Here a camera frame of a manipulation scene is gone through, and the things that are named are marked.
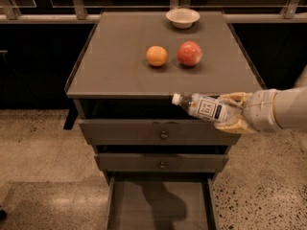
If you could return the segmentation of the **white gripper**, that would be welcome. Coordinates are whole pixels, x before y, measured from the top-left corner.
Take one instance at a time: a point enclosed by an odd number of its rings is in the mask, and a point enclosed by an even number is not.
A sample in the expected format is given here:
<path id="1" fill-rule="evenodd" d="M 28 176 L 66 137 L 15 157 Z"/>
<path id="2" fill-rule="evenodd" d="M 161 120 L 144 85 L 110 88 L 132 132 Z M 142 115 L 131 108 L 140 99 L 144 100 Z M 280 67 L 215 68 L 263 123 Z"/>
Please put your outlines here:
<path id="1" fill-rule="evenodd" d="M 241 114 L 229 118 L 224 123 L 215 123 L 214 127 L 222 132 L 232 134 L 247 134 L 261 132 L 274 132 L 281 129 L 277 123 L 273 107 L 276 89 L 260 90 L 255 93 L 233 92 L 223 94 L 218 100 L 223 104 L 244 109 Z"/>

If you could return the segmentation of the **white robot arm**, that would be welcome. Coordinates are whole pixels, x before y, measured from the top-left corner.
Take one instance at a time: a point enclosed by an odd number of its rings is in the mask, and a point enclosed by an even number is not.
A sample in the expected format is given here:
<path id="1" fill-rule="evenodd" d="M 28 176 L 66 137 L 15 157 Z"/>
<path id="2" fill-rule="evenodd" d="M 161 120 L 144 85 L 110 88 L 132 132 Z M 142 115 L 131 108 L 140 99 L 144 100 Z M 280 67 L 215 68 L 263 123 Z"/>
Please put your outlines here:
<path id="1" fill-rule="evenodd" d="M 219 131 L 245 134 L 307 129 L 307 87 L 234 92 L 223 94 L 219 99 L 242 108 L 240 114 L 230 116 L 224 123 L 216 123 L 214 127 Z"/>

